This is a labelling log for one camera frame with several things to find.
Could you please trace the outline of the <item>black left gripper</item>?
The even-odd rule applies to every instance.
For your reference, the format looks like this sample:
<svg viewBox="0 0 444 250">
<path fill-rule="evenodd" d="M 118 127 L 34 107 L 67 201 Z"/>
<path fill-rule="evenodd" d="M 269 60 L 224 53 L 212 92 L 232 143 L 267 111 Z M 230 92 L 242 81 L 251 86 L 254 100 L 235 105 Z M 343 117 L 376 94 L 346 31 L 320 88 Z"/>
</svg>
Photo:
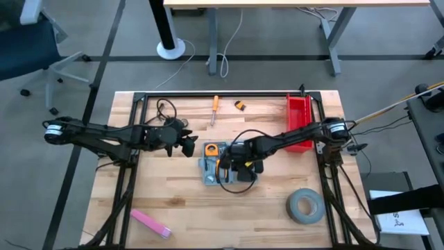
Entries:
<svg viewBox="0 0 444 250">
<path fill-rule="evenodd" d="M 192 157 L 198 139 L 198 136 L 191 136 L 192 133 L 181 120 L 168 119 L 163 127 L 149 130 L 149 151 L 165 150 L 171 157 L 173 149 L 180 147 L 184 156 Z"/>
</svg>

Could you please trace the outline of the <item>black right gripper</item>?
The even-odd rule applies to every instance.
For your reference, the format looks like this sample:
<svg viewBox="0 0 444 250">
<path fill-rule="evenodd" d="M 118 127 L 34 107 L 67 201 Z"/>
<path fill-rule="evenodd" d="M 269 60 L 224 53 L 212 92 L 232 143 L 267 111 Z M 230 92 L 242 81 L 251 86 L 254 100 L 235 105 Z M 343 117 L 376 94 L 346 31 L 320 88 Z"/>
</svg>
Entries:
<svg viewBox="0 0 444 250">
<path fill-rule="evenodd" d="M 256 151 L 250 141 L 229 144 L 219 157 L 219 169 L 234 172 L 236 181 L 256 181 L 264 171 L 264 154 Z"/>
</svg>

